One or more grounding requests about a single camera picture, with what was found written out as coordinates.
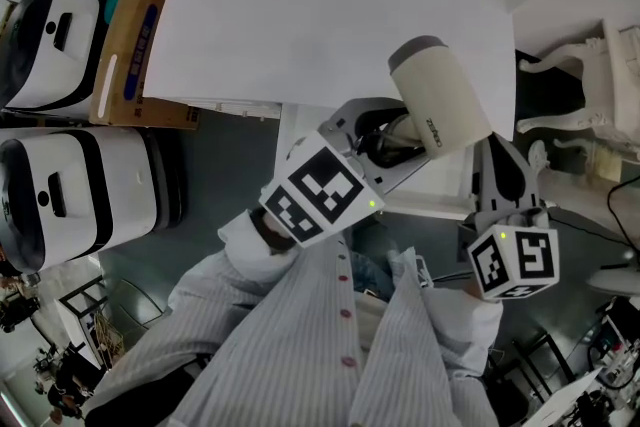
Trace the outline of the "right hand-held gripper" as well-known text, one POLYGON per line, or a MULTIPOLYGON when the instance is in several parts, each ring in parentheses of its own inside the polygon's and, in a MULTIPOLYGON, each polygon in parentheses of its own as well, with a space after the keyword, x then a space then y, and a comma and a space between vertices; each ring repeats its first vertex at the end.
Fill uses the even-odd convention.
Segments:
POLYGON ((480 296, 525 299, 557 284, 558 232, 539 205, 533 168, 498 134, 477 142, 473 157, 476 206, 458 226, 457 257, 471 266, 480 296), (497 209, 496 191, 514 208, 497 209))

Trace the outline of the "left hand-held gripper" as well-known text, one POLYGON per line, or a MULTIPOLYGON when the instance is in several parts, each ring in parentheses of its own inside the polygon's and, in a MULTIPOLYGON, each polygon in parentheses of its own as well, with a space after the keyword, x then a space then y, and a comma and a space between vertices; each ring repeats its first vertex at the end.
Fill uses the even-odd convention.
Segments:
POLYGON ((295 242, 310 247, 384 208, 388 194, 424 167, 419 155, 383 167, 356 150, 375 147, 383 128, 406 114, 385 97, 347 101, 318 128, 296 131, 298 115, 280 116, 274 176, 260 204, 295 242))

